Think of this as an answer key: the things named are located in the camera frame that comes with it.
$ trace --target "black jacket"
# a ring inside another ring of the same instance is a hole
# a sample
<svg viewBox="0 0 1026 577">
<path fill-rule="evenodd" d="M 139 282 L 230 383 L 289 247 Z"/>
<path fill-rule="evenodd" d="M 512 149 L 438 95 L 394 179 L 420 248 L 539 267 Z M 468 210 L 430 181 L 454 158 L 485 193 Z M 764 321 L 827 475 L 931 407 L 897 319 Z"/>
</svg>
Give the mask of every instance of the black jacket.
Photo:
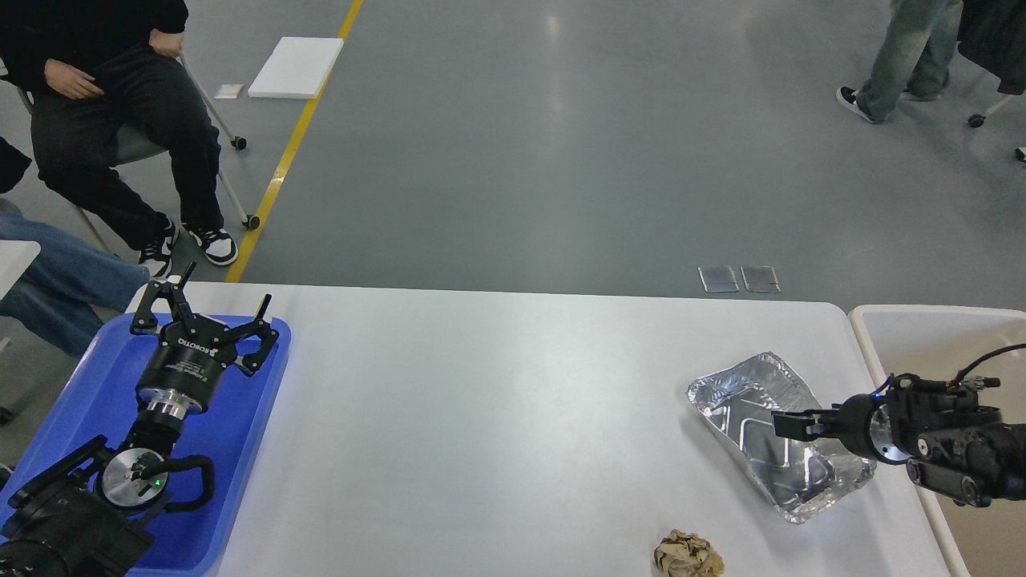
<svg viewBox="0 0 1026 577">
<path fill-rule="evenodd" d="M 146 45 L 150 31 L 185 31 L 185 0 L 0 0 L 0 59 L 8 80 L 45 88 L 48 59 L 89 69 Z"/>
<path fill-rule="evenodd" d="M 1026 0 L 964 0 L 958 51 L 1001 80 L 997 91 L 1026 89 Z"/>
</svg>

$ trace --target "crumpled paper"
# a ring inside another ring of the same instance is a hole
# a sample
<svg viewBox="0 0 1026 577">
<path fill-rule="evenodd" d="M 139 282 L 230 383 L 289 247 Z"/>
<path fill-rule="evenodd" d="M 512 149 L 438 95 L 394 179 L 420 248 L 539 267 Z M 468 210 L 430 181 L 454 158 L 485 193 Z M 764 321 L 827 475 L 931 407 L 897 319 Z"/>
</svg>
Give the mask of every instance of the crumpled paper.
<svg viewBox="0 0 1026 577">
<path fill-rule="evenodd" d="M 720 577 L 724 571 L 723 557 L 709 541 L 676 529 L 656 547 L 654 561 L 668 577 Z"/>
</svg>

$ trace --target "white table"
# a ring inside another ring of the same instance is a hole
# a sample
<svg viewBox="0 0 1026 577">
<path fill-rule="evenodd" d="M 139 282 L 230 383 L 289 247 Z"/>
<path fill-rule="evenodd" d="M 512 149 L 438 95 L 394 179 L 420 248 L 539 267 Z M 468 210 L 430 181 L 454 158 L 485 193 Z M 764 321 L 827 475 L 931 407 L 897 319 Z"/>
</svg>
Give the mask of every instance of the white table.
<svg viewBox="0 0 1026 577">
<path fill-rule="evenodd" d="M 39 255 L 39 243 L 32 240 L 0 240 L 0 299 Z"/>
<path fill-rule="evenodd" d="M 207 314 L 265 293 L 292 343 L 222 577 L 649 576 L 674 528 L 728 575 L 948 575 L 903 467 L 790 525 L 683 394 L 765 350 L 824 403 L 871 390 L 833 305 L 186 288 Z"/>
</svg>

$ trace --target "black and white sneaker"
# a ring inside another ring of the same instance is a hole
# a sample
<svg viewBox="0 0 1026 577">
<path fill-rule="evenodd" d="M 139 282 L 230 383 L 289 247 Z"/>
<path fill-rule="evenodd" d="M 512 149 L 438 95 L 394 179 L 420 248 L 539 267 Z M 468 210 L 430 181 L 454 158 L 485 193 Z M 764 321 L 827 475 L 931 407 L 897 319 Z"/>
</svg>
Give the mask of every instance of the black and white sneaker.
<svg viewBox="0 0 1026 577">
<path fill-rule="evenodd" d="M 200 251 L 203 251 L 206 260 L 214 265 L 226 267 L 234 263 L 235 259 L 239 257 L 239 249 L 235 246 L 235 241 L 232 240 L 232 237 L 228 235 L 228 231 L 225 229 L 203 229 L 191 227 L 187 224 L 183 224 L 182 226 L 196 240 L 196 244 L 199 245 Z"/>
<path fill-rule="evenodd" d="M 164 215 L 167 226 L 163 234 L 148 242 L 139 254 L 139 264 L 150 271 L 152 277 L 164 277 L 171 272 L 171 246 L 179 237 L 179 229 Z"/>
<path fill-rule="evenodd" d="M 856 90 L 855 88 L 841 86 L 840 88 L 837 88 L 837 92 L 834 95 L 837 97 L 837 102 L 839 102 L 842 107 L 858 114 L 866 122 L 869 122 L 870 124 L 879 124 L 878 121 L 870 118 L 868 114 L 866 114 L 865 112 L 862 111 L 861 108 L 859 108 L 859 103 L 855 101 L 856 97 L 859 95 L 859 91 Z"/>
</svg>

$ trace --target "white bin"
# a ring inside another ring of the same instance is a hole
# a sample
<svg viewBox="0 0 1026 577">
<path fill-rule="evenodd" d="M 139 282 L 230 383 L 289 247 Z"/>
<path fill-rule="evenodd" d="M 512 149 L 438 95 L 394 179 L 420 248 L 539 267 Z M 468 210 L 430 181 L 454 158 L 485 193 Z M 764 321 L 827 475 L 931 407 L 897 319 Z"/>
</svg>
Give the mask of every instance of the white bin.
<svg viewBox="0 0 1026 577">
<path fill-rule="evenodd" d="M 849 315 L 870 375 L 878 384 L 889 373 L 914 373 L 948 380 L 994 349 L 1026 342 L 1026 313 L 1017 310 L 920 305 L 867 305 Z M 1001 386 L 980 395 L 981 405 L 1001 410 L 1005 423 L 1026 423 L 1026 350 L 988 360 L 973 375 L 998 377 Z M 958 507 L 947 498 L 920 490 L 928 515 L 937 503 L 944 518 L 931 517 L 942 550 L 949 535 L 957 551 L 946 553 L 953 575 L 968 566 L 975 577 L 1021 575 L 1026 571 L 1026 503 L 996 500 L 983 509 Z"/>
</svg>

